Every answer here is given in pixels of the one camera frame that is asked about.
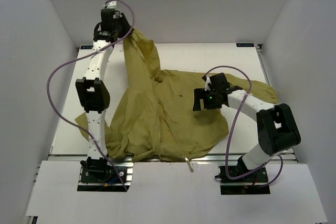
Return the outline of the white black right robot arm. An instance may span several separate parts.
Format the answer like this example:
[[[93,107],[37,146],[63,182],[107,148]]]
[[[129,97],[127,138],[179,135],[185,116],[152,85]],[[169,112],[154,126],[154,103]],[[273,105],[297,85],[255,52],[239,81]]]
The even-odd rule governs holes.
[[[225,105],[257,124],[258,143],[238,159],[233,172],[225,165],[229,180],[250,181],[274,156],[300,144],[301,136],[289,105],[265,102],[249,90],[231,86],[223,73],[204,75],[202,79],[205,87],[194,90],[193,111],[220,109]]]

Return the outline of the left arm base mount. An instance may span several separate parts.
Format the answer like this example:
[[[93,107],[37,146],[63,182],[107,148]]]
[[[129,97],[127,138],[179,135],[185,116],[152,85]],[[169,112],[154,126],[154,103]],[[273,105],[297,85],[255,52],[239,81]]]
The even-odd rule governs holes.
[[[77,191],[125,193],[130,187],[127,166],[113,167],[104,158],[91,157],[82,160],[80,165]]]

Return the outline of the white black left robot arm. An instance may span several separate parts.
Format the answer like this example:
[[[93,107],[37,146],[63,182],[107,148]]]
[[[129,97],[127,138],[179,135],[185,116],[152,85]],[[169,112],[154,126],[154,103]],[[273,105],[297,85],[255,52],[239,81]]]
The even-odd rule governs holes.
[[[105,144],[104,118],[110,105],[110,94],[104,84],[104,74],[114,46],[112,43],[129,32],[124,13],[116,7],[101,10],[101,22],[94,28],[93,53],[88,69],[75,86],[88,122],[89,151],[87,165],[97,164],[93,176],[101,182],[110,178],[111,168],[105,165],[108,154]]]

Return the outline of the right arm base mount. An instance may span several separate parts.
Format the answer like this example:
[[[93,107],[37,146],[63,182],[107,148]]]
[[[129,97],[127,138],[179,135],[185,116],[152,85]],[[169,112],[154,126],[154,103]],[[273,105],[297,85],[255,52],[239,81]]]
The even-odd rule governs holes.
[[[263,167],[244,178],[231,180],[225,173],[225,166],[219,166],[214,179],[220,183],[221,195],[269,195],[270,188],[266,169]]]

